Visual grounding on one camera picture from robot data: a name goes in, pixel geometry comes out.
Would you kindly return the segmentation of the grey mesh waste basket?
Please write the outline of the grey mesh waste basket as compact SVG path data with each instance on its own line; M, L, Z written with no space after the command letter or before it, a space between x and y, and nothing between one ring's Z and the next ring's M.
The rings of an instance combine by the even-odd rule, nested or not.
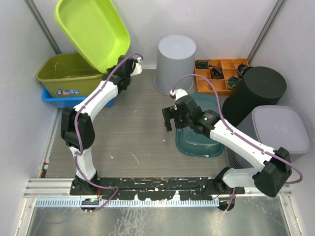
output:
M302 115L288 106L258 106L236 128L264 145L285 148L290 153L291 162L313 147Z

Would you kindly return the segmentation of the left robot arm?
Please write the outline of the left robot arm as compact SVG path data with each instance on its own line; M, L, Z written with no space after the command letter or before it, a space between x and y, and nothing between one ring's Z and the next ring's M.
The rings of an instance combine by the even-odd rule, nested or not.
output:
M127 89L132 76L141 74L142 60L142 56L120 56L117 65L107 69L99 85L86 99L73 108L63 109L61 138L69 147L76 168L73 190L92 195L102 188L92 158L93 121L108 102Z

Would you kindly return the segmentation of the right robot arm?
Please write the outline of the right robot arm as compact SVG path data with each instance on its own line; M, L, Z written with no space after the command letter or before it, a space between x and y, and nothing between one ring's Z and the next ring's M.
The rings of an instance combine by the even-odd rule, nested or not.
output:
M223 194L237 187L256 187L268 197L275 197L285 185L292 170L289 152L280 147L268 147L240 132L213 110L203 111L195 100L182 89L171 91L175 100L171 107L162 109L164 125L172 130L189 127L195 133L217 141L250 163L246 169L224 168L214 180L215 188Z

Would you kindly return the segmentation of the yellow-green plastic tub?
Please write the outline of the yellow-green plastic tub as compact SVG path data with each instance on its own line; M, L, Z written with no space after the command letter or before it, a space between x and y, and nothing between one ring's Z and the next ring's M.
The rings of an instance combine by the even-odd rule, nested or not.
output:
M100 73L129 50L130 35L110 0L60 0L55 20L78 53Z

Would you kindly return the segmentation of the blue plastic tub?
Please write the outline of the blue plastic tub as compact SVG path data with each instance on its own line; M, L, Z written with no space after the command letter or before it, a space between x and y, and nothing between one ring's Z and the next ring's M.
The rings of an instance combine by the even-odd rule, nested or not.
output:
M53 97L49 91L44 88L42 92L42 100L55 105L58 108L73 108L78 104L85 104L84 100L87 98L86 96L81 96L78 89L68 89L62 90L60 88L56 89L56 97Z

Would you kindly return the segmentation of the olive perforated plastic tub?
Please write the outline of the olive perforated plastic tub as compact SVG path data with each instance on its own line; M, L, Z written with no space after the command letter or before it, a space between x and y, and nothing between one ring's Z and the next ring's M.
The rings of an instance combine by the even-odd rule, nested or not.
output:
M87 97L103 76L79 53L72 53L58 54L48 59L36 78L52 97Z

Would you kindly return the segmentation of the green plastic tub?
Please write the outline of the green plastic tub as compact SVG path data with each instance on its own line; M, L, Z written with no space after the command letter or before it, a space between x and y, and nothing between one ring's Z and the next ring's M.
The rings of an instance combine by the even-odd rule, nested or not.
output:
M219 112L215 96L201 93L192 93L190 96L203 111L213 110L216 113ZM220 142L209 139L202 134L197 134L189 127L176 130L176 146L185 155L201 157L219 156L224 149L224 145Z

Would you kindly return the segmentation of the light grey round bucket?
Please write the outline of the light grey round bucket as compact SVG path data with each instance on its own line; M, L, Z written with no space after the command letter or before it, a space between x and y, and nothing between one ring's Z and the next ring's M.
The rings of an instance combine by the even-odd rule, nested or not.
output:
M193 73L195 52L196 43L184 35L169 35L158 43L154 79L158 91L169 95L181 77Z

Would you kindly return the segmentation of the black ribbed bin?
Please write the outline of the black ribbed bin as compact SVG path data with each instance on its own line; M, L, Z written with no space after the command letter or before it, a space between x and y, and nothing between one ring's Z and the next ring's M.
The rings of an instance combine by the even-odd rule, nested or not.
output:
M276 105L286 89L286 80L278 71L265 66L252 67L224 101L222 114L236 127L254 108Z

